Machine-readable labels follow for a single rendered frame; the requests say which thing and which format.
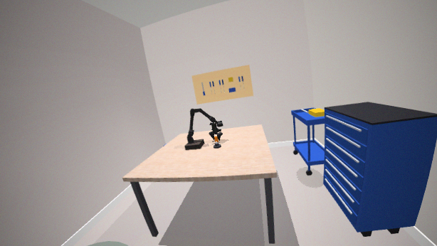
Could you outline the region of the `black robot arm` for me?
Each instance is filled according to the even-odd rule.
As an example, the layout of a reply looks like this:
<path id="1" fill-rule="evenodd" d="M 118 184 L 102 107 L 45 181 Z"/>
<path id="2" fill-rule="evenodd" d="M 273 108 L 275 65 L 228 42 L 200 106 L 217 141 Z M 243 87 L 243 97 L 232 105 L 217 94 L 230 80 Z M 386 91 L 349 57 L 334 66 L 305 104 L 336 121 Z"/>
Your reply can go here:
<path id="1" fill-rule="evenodd" d="M 215 129 L 217 127 L 222 127 L 223 123 L 222 121 L 216 121 L 216 119 L 212 116 L 210 116 L 209 114 L 207 114 L 205 111 L 203 111 L 201 108 L 199 109 L 190 109 L 190 126 L 189 126 L 189 132 L 187 135 L 187 142 L 188 144 L 193 144 L 194 143 L 194 139 L 193 139 L 193 134 L 194 134 L 194 130 L 193 130 L 193 121 L 194 121 L 194 113 L 196 112 L 200 112 L 202 113 L 204 116 L 206 116 L 211 122 L 210 125 L 212 126 L 212 129 Z M 215 122 L 215 123 L 214 123 Z M 217 125 L 217 126 L 216 126 Z"/>

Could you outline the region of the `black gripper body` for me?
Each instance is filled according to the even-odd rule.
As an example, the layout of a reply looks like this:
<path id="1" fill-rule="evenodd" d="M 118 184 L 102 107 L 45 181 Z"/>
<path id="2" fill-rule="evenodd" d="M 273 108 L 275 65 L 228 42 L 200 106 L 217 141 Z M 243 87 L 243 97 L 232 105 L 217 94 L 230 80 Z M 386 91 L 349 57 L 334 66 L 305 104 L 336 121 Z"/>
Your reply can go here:
<path id="1" fill-rule="evenodd" d="M 209 132 L 209 135 L 212 135 L 212 134 L 217 134 L 217 136 L 221 136 L 221 135 L 223 135 L 222 132 L 219 132 L 219 133 L 218 133 L 217 129 L 218 129 L 218 128 L 212 129 L 212 132 Z"/>

